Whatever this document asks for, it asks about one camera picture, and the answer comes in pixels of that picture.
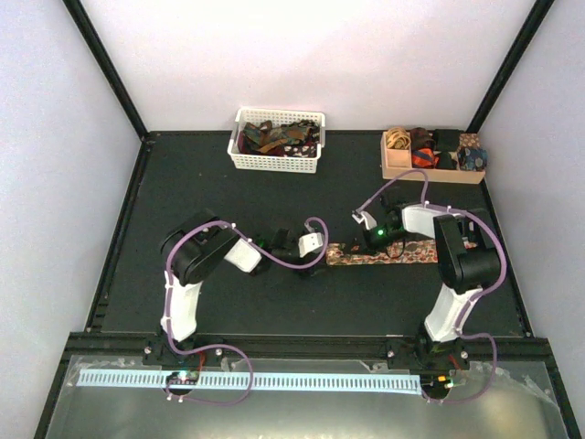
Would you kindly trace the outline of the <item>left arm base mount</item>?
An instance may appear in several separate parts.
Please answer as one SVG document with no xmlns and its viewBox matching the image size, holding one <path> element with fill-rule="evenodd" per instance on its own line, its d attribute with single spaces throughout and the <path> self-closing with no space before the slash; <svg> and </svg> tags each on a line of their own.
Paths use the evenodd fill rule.
<svg viewBox="0 0 585 439">
<path fill-rule="evenodd" d="M 144 347 L 143 364 L 159 366 L 162 369 L 218 367 L 224 359 L 224 348 L 207 349 L 197 354 L 179 354 L 173 350 L 165 337 L 151 338 Z"/>
</svg>

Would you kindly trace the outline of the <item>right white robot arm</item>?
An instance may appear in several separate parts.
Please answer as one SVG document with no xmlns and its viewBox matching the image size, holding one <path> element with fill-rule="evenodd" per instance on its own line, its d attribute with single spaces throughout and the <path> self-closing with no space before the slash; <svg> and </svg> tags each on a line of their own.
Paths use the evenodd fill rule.
<svg viewBox="0 0 585 439">
<path fill-rule="evenodd" d="M 462 336 L 480 297 L 505 278 L 505 256 L 493 231 L 471 212 L 411 204 L 399 210 L 399 224 L 435 241 L 441 290 L 423 322 L 429 337 L 415 347 L 421 366 L 435 369 L 449 357 L 446 343 Z"/>
</svg>

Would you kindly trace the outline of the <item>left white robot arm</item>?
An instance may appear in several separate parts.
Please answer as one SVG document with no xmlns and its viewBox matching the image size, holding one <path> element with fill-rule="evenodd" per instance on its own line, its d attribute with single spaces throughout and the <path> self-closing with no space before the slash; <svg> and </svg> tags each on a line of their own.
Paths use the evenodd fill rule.
<svg viewBox="0 0 585 439">
<path fill-rule="evenodd" d="M 326 256 L 329 230 L 311 217 L 304 232 L 277 231 L 271 238 L 251 238 L 237 225 L 204 209 L 168 233 L 161 244 L 165 262 L 165 307 L 160 325 L 169 336 L 165 355 L 176 365 L 196 355 L 197 305 L 203 283 L 224 262 L 247 275 L 267 272 L 273 264 L 309 273 Z"/>
</svg>

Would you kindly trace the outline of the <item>paisley patterned necktie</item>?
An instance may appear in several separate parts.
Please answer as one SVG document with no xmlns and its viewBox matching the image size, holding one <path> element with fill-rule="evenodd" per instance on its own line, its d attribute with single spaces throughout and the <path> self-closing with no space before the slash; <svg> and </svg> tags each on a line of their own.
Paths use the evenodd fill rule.
<svg viewBox="0 0 585 439">
<path fill-rule="evenodd" d="M 428 264 L 437 263 L 438 257 L 433 240 L 399 241 L 383 251 L 366 253 L 357 244 L 346 247 L 343 243 L 331 243 L 327 247 L 328 266 Z"/>
</svg>

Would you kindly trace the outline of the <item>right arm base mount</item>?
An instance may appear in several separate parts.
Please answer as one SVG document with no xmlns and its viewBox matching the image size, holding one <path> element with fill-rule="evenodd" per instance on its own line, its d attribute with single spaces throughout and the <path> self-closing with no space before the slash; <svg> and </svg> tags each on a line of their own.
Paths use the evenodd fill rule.
<svg viewBox="0 0 585 439">
<path fill-rule="evenodd" d="M 469 369 L 469 361 L 462 357 L 463 345 L 459 339 L 437 343 L 423 337 L 394 337 L 386 341 L 385 350 L 390 369 Z"/>
</svg>

